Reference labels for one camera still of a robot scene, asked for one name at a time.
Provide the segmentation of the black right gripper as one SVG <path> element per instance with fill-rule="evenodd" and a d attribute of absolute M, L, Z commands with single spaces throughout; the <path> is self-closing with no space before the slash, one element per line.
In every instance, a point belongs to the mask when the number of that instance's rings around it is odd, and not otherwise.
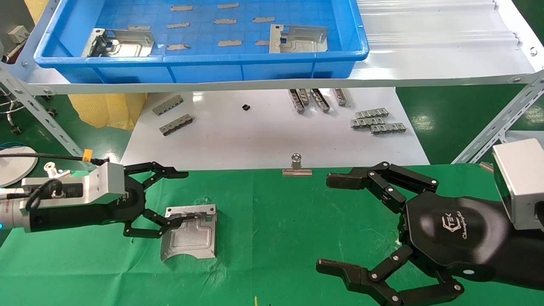
<path fill-rule="evenodd" d="M 437 179 L 388 162 L 330 173 L 326 185 L 369 190 L 393 213 L 404 213 L 409 246 L 398 248 L 374 269 L 317 260 L 316 271 L 341 278 L 346 290 L 369 295 L 380 306 L 431 306 L 456 300 L 465 292 L 451 275 L 478 282 L 511 281 L 506 247 L 511 222 L 501 203 L 437 195 Z M 420 195 L 407 202 L 395 186 Z M 409 259 L 438 283 L 402 291 L 390 287 L 387 279 Z"/>

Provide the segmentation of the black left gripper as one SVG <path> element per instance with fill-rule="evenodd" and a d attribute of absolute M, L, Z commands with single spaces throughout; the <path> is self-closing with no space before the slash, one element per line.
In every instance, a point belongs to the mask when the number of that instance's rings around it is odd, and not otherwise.
<path fill-rule="evenodd" d="M 153 176 L 140 183 L 131 175 L 153 172 Z M 157 162 L 146 162 L 124 166 L 125 194 L 107 204 L 93 204 L 84 207 L 83 225 L 109 225 L 124 223 L 124 236 L 128 238 L 161 238 L 167 231 L 179 228 L 184 221 L 196 219 L 196 213 L 182 214 L 168 219 L 152 210 L 145 209 L 144 190 L 161 179 L 185 179 L 189 172 L 181 172 L 173 167 L 165 167 Z M 144 217 L 159 225 L 158 230 L 133 228 L 138 217 Z"/>

